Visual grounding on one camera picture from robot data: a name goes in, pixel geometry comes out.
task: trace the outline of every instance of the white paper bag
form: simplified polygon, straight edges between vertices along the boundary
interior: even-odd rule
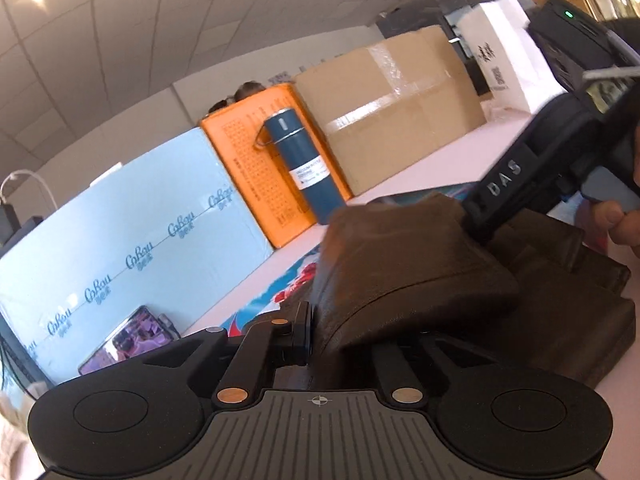
[[[458,27],[496,102],[534,114],[564,89],[527,33],[528,24],[517,0],[497,0],[479,4]]]

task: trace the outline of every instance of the gray ribbed plate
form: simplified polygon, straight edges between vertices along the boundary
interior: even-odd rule
[[[46,480],[66,477],[49,472]],[[374,392],[267,391],[219,413],[184,456],[138,480],[497,480],[445,447],[419,413]],[[567,477],[600,478],[592,470]]]

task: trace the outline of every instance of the clear packing tape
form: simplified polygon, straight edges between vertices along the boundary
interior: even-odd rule
[[[386,46],[379,43],[367,47],[367,50],[376,62],[376,65],[379,67],[380,72],[382,72],[382,75],[389,83],[389,86],[391,86],[391,93],[383,95],[374,101],[362,105],[361,107],[330,121],[324,126],[324,132],[327,135],[339,132],[358,121],[380,113],[385,108],[389,108],[400,100],[405,100],[429,91],[451,79],[449,72],[447,70],[443,70],[440,77],[424,78],[415,82],[407,82],[402,75],[402,71],[398,64],[393,59]]]

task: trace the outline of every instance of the orange box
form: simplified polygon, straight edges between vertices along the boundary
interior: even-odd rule
[[[270,140],[262,127],[264,120],[289,107],[302,120],[342,197],[345,200],[352,198],[338,165],[290,84],[267,88],[200,121],[249,209],[276,248],[286,245],[316,223],[278,150],[274,146],[260,148],[255,145],[256,137],[262,143]]]

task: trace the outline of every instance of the hand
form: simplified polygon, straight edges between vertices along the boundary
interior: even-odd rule
[[[634,146],[634,180],[640,186],[640,125],[636,129]],[[613,243],[630,246],[634,254],[640,258],[640,210],[625,214],[618,202],[601,202],[592,205],[591,218],[599,230],[609,232]]]

